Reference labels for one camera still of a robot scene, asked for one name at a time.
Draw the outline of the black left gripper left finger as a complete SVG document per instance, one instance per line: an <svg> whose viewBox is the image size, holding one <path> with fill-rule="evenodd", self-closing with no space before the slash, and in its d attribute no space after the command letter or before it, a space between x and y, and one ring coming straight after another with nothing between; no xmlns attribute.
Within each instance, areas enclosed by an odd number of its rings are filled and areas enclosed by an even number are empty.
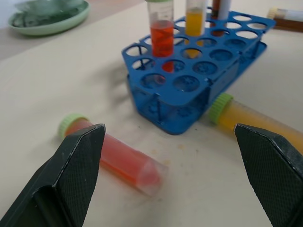
<svg viewBox="0 0 303 227"><path fill-rule="evenodd" d="M104 124L67 136L33 174L0 221L2 227L81 227L95 190Z"/></svg>

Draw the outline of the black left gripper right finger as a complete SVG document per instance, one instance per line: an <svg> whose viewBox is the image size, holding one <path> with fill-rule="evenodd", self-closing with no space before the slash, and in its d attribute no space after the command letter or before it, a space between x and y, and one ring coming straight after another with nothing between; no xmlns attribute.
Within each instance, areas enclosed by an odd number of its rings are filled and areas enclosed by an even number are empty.
<svg viewBox="0 0 303 227"><path fill-rule="evenodd" d="M236 124L234 134L253 188L274 227L303 225L303 156L282 135Z"/></svg>

